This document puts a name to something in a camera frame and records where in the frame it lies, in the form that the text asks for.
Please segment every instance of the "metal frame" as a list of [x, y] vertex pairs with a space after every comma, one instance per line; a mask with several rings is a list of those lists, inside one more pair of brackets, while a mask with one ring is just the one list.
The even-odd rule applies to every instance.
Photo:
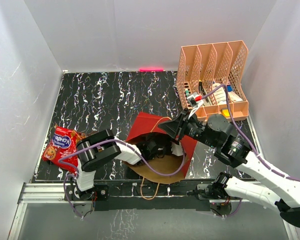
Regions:
[[18, 240], [22, 223], [25, 218], [27, 203], [19, 203], [14, 215], [13, 223], [9, 232], [8, 240]]
[[[259, 153], [263, 155], [259, 139], [257, 137], [257, 133], [254, 127], [254, 124], [250, 118], [250, 115], [247, 118], [249, 127], [251, 129], [251, 134], [253, 137], [253, 140], [255, 142], [256, 148]], [[40, 164], [40, 159], [37, 162], [35, 170], [38, 171], [38, 166]], [[260, 184], [258, 181], [248, 181], [251, 182], [252, 184]], [[157, 196], [157, 198], [171, 198], [172, 196]], [[209, 200], [210, 203], [223, 203], [224, 200], [222, 199], [211, 199]], [[64, 187], [62, 183], [26, 183], [23, 186], [23, 189], [20, 194], [18, 206], [16, 209], [15, 217], [11, 226], [11, 230], [9, 233], [8, 240], [17, 240], [19, 233], [21, 231], [21, 227], [23, 224], [23, 220], [26, 214], [27, 210], [27, 205], [28, 204], [68, 204], [67, 201], [64, 200]], [[78, 204], [91, 204], [91, 201], [76, 201]], [[298, 240], [298, 234], [296, 231], [296, 228], [287, 223], [286, 221], [283, 220], [288, 238], [290, 240]]]

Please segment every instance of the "black marble surface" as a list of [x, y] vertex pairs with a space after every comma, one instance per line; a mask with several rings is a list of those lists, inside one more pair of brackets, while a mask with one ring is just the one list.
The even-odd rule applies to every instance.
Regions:
[[[125, 140], [139, 112], [176, 117], [182, 110], [176, 76], [176, 71], [65, 74], [45, 146], [54, 133], [55, 124], [83, 133], [110, 128], [119, 139]], [[238, 121], [237, 124], [253, 140], [248, 122]], [[197, 144], [186, 179], [213, 180], [220, 172], [250, 178], [218, 161], [213, 151]], [[59, 182], [65, 176], [65, 170], [41, 160], [32, 182]], [[95, 180], [128, 179], [140, 177], [118, 160], [109, 162], [95, 174]]]

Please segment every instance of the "snack bag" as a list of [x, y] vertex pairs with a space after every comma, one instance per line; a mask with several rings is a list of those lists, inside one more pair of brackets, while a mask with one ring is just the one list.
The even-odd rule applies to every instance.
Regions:
[[[74, 173], [75, 169], [73, 167], [62, 163], [58, 163], [58, 160], [69, 154], [73, 154], [77, 150], [77, 142], [84, 139], [85, 137], [85, 134], [78, 133], [73, 129], [67, 129], [64, 127], [57, 126], [50, 143], [48, 144], [48, 146], [46, 146], [46, 149], [42, 154], [42, 159], [44, 161], [49, 160], [55, 165], [59, 166], [60, 168]], [[73, 164], [77, 167], [78, 157], [70, 157], [64, 160], [64, 162]]]

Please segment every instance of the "mesh desk organizer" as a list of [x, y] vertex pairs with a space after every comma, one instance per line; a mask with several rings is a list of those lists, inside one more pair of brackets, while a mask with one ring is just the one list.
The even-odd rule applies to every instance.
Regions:
[[[188, 92], [199, 93], [199, 81], [206, 93], [212, 91], [213, 83], [231, 85], [243, 101], [233, 102], [229, 98], [230, 109], [236, 121], [245, 120], [249, 115], [249, 103], [241, 88], [241, 78], [248, 56], [248, 48], [243, 41], [219, 42], [211, 44], [182, 46], [176, 86], [183, 108], [191, 109], [187, 102]], [[196, 111], [200, 121], [207, 121], [213, 114], [221, 114], [226, 104], [217, 104], [213, 95], [211, 105], [202, 106]]]

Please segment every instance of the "white panel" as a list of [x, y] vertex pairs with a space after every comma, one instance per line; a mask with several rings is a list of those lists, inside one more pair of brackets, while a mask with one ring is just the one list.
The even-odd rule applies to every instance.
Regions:
[[276, 0], [25, 0], [63, 70], [178, 68], [184, 45], [244, 40]]
[[280, 201], [280, 197], [267, 187], [242, 181], [234, 176], [229, 178], [226, 185], [224, 190], [229, 196], [247, 199], [279, 213], [275, 202]]
[[0, 0], [0, 239], [32, 178], [62, 71], [23, 0]]
[[244, 40], [250, 48], [275, 0], [115, 1], [120, 66], [178, 69], [180, 47]]
[[113, 1], [25, 2], [62, 70], [118, 70]]
[[265, 158], [300, 178], [300, 0], [273, 7], [251, 48], [243, 88]]

